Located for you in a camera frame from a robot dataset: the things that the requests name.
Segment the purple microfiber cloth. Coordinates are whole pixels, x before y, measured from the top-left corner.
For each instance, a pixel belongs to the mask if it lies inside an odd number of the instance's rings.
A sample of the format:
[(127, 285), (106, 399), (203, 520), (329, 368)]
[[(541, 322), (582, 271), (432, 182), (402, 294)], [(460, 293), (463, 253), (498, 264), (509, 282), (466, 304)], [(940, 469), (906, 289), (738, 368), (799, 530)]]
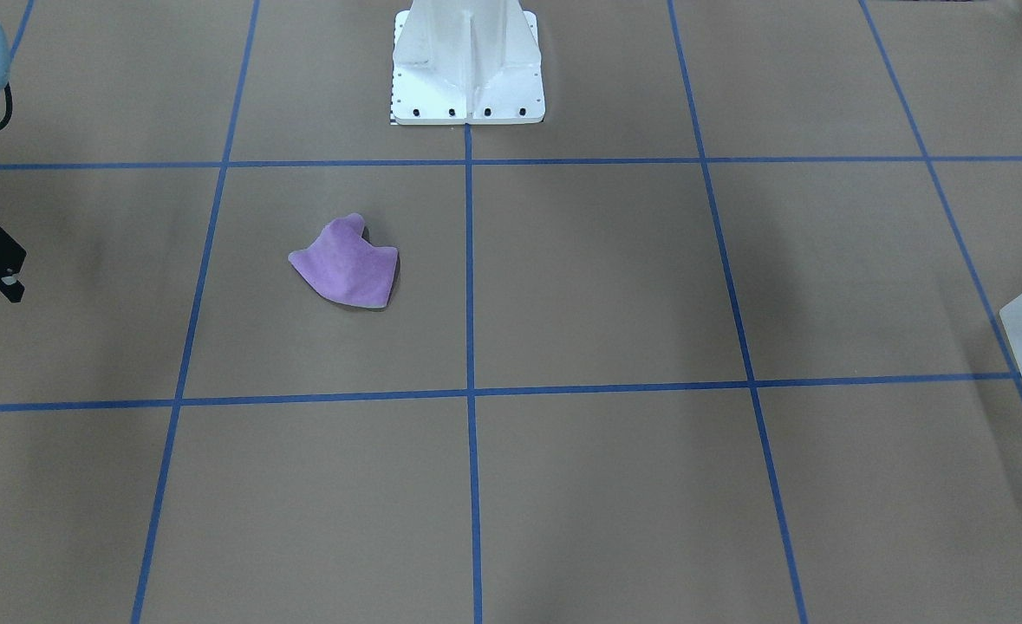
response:
[(384, 309), (394, 289), (400, 252), (369, 242), (365, 229), (367, 221), (359, 213), (333, 218), (288, 261), (323, 299), (343, 307)]

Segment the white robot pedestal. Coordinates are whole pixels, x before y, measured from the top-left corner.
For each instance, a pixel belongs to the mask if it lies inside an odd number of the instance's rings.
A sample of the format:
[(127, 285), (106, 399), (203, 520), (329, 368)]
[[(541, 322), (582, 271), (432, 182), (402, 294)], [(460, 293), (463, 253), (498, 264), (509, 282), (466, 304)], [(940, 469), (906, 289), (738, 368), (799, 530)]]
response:
[(545, 119), (538, 20), (518, 1), (414, 1), (396, 13), (393, 36), (392, 123)]

